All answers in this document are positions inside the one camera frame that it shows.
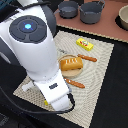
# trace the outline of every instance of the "beige placemat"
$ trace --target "beige placemat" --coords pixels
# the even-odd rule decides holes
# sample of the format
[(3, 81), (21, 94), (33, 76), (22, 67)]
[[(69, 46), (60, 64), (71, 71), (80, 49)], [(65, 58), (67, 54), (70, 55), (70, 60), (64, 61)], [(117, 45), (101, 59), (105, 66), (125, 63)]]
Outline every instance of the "beige placemat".
[[(86, 51), (85, 49), (76, 45), (76, 40), (80, 37), (94, 44), (94, 48), (91, 51)], [(90, 57), (95, 57), (98, 60), (97, 62), (83, 60), (83, 72), (79, 76), (72, 78), (72, 80), (84, 84), (85, 88), (80, 89), (69, 85), (72, 89), (76, 106), (73, 111), (59, 115), (84, 128), (89, 128), (114, 45), (63, 31), (58, 32), (54, 38), (54, 41), (57, 48), (69, 51), (71, 53), (79, 53)], [(57, 51), (57, 55), (58, 58), (60, 58), (62, 55), (64, 55), (64, 53)], [(21, 88), (22, 85), (27, 84), (29, 81), (30, 78), (27, 76), (14, 91), (14, 95), (41, 108), (53, 111), (51, 105), (44, 105), (44, 97), (36, 87), (28, 90), (27, 92), (23, 92)]]

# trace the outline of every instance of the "gray pot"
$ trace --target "gray pot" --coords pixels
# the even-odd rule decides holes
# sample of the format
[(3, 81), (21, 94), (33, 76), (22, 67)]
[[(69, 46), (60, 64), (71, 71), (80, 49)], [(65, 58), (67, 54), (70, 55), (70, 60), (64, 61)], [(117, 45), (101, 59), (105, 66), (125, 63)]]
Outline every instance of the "gray pot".
[(79, 5), (75, 1), (63, 1), (58, 5), (61, 17), (73, 18), (78, 15)]
[(104, 0), (96, 2), (88, 2), (80, 7), (80, 19), (86, 24), (94, 24), (100, 20), (102, 9), (105, 5)]

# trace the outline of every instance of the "table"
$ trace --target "table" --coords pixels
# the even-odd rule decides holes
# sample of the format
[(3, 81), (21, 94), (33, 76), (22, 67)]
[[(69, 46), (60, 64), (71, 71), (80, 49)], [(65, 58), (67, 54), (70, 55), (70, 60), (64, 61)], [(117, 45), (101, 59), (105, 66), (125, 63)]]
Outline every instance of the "table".
[[(128, 126), (128, 44), (97, 37), (57, 27), (56, 33), (66, 31), (76, 35), (102, 40), (113, 43), (114, 50), (105, 74), (104, 82), (100, 91), (95, 112), (90, 124), (90, 128), (127, 128)], [(24, 101), (13, 95), (14, 90), (26, 77), (26, 72), (22, 67), (7, 64), (0, 58), (0, 85), (6, 94), (19, 106), (32, 111), (42, 111), (43, 109)], [(39, 120), (44, 127), (54, 128), (82, 128), (57, 115), (26, 114), (14, 107), (5, 96), (0, 93), (0, 113), (15, 118), (24, 124), (32, 124), (33, 128), (39, 128)]]

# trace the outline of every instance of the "blue light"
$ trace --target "blue light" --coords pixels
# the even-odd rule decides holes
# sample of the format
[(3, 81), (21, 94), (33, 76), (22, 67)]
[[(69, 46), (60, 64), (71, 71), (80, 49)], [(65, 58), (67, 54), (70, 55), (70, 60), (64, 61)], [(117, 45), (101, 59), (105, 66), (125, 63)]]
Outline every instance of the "blue light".
[(30, 29), (31, 28), (31, 24), (26, 24), (25, 28)]

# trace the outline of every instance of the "yellow butter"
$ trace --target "yellow butter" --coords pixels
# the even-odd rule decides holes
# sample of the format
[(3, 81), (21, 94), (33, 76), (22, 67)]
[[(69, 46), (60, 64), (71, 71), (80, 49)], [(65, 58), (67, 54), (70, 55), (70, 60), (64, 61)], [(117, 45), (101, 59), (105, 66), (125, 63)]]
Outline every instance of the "yellow butter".
[(88, 42), (87, 40), (84, 40), (83, 38), (79, 38), (76, 41), (76, 44), (81, 46), (82, 48), (84, 48), (87, 51), (90, 51), (93, 48), (93, 44), (91, 44), (90, 42)]

